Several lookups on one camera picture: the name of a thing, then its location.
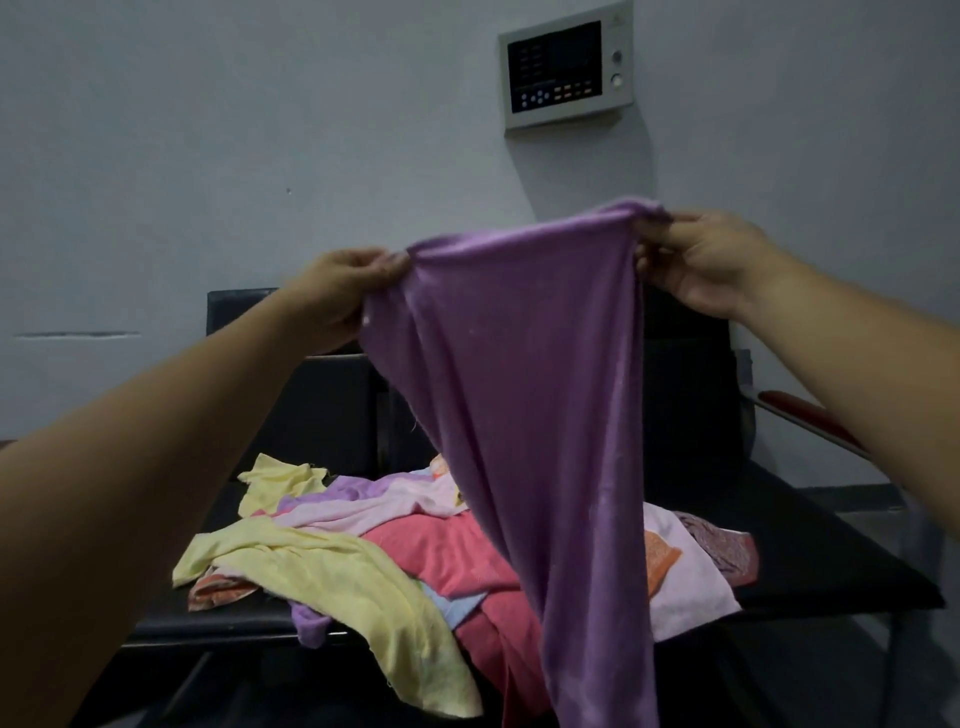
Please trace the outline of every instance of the person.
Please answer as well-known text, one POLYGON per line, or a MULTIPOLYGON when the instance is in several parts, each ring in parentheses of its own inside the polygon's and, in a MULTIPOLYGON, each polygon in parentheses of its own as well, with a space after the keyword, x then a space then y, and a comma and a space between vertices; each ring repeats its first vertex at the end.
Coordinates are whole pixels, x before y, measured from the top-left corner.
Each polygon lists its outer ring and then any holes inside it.
MULTIPOLYGON (((642 279, 770 347, 960 535, 960 331, 831 279, 716 212, 636 220, 642 279)), ((305 355, 409 267, 321 256, 229 326, 0 451, 0 724, 76 711, 305 355)))

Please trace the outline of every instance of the hand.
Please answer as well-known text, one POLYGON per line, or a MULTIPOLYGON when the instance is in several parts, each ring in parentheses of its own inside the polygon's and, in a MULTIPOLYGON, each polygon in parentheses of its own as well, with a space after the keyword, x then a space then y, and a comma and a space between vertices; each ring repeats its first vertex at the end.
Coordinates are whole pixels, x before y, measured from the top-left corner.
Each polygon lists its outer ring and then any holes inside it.
POLYGON ((724 212, 637 219, 636 272, 695 311, 740 320, 757 290, 795 263, 756 225, 724 212))
POLYGON ((321 255, 269 299, 304 326, 310 352, 332 352, 356 338, 364 296, 400 280, 410 269, 406 253, 382 248, 321 255))

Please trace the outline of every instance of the wall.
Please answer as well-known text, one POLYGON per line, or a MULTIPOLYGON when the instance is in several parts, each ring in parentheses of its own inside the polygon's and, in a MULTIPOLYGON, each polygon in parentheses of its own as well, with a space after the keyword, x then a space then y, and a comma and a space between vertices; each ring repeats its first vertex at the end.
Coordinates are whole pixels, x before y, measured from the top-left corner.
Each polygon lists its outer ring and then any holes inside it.
MULTIPOLYGON (((738 210, 960 320, 960 7, 641 0, 620 124, 505 142, 495 34, 594 4, 5 3, 0 438, 202 335, 209 289, 624 193, 738 210), (16 338, 51 331, 117 335, 16 338)), ((738 336, 760 386, 801 391, 738 336)), ((796 485, 881 478, 761 418, 796 485)))

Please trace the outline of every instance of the control panel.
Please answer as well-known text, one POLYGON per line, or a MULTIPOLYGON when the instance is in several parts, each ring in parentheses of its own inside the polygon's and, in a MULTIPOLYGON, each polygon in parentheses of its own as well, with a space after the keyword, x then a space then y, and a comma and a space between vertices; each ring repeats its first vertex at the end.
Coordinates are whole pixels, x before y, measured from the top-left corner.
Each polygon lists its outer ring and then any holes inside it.
POLYGON ((501 35, 505 129, 631 104, 633 26, 623 2, 501 35))

